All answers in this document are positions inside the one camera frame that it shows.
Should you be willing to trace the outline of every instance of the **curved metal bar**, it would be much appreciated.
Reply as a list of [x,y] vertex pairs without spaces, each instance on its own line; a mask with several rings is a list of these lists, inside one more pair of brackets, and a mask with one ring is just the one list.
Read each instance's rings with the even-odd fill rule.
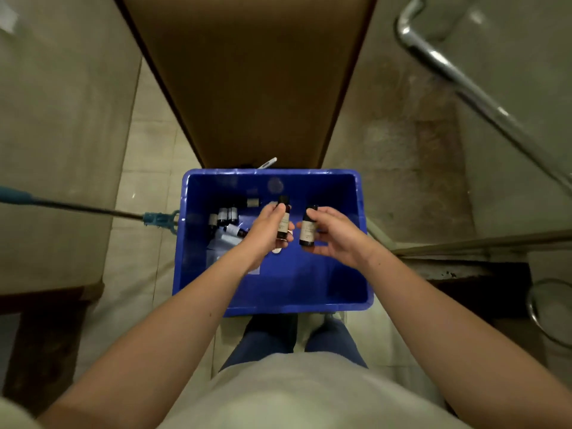
[[568,195],[572,195],[572,177],[561,168],[556,159],[540,147],[507,110],[412,28],[411,20],[421,13],[425,6],[425,0],[411,0],[405,6],[395,22],[397,40],[421,63],[450,81],[465,102],[490,122],[540,170],[555,180]]
[[553,282],[560,283],[560,284],[563,284],[563,285],[566,285],[566,286],[572,288],[572,284],[568,283],[567,281],[563,281],[563,280],[558,280],[558,279],[539,280],[539,281],[533,283],[533,285],[530,287],[528,293],[526,294],[526,311],[529,314],[530,320],[534,323],[534,325],[536,325],[538,327],[538,329],[548,339],[552,340],[554,343],[558,343],[560,346],[564,346],[565,348],[572,349],[572,343],[567,343],[567,342],[562,341],[560,339],[557,339],[556,337],[551,335],[549,332],[547,332],[547,330],[544,329],[542,324],[540,324],[540,320],[538,319],[538,313],[536,310],[536,302],[534,301],[534,297],[533,297],[533,289],[537,288],[538,286],[541,286],[543,284],[553,283]]

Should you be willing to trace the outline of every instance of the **metal ring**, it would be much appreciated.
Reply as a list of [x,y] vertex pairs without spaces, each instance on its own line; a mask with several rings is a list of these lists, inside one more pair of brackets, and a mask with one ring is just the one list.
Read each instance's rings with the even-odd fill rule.
[[529,314],[530,320],[538,327],[538,329],[542,332],[542,334],[544,334],[547,337],[547,339],[550,339],[554,343],[558,343],[560,346],[563,346],[567,349],[572,349],[571,343],[567,343],[567,342],[562,341],[560,339],[557,339],[556,337],[551,335],[549,332],[547,332],[544,329],[544,327],[542,327],[542,325],[540,324],[540,321],[538,319],[537,305],[536,305],[536,302],[534,301],[532,291],[535,287],[538,287],[540,285],[547,284],[547,283],[559,283],[559,284],[566,285],[570,289],[572,289],[572,284],[568,283],[567,281],[560,280],[560,279],[542,279],[539,281],[535,281],[535,282],[533,282],[533,285],[530,287],[529,291],[526,293],[526,311]]

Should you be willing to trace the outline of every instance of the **bottle cap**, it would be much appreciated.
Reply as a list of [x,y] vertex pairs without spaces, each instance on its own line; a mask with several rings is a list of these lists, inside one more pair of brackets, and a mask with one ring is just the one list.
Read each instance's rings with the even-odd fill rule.
[[[314,210],[318,210],[318,205],[308,205],[306,206],[306,209],[314,209]],[[308,213],[306,212],[306,209],[304,209],[304,218],[302,218],[302,221],[311,221],[312,223],[315,223],[316,221],[311,219],[308,216]]]

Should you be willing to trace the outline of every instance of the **jeans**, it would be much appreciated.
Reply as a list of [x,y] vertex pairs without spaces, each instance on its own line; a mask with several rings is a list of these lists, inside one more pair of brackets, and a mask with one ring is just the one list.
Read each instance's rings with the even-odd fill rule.
[[[254,315],[243,338],[221,370],[234,364],[259,361],[273,353],[293,353],[298,315]],[[312,332],[305,352],[332,352],[367,368],[354,339],[342,321],[326,316],[324,324]]]

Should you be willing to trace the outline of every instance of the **blue plastic bin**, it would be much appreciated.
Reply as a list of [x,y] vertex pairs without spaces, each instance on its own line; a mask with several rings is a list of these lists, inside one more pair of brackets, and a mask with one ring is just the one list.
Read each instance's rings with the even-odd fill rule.
[[[351,170],[190,170],[183,176],[175,254],[173,294],[206,268],[208,217],[229,199],[258,197],[260,208],[239,209],[241,226],[248,228],[268,202],[290,196],[290,220],[301,221],[309,204],[331,206],[366,231],[359,173]],[[280,254],[269,253],[259,275],[246,275],[225,316],[255,313],[335,312],[365,310],[373,292],[355,269],[302,251],[298,229],[294,241]]]

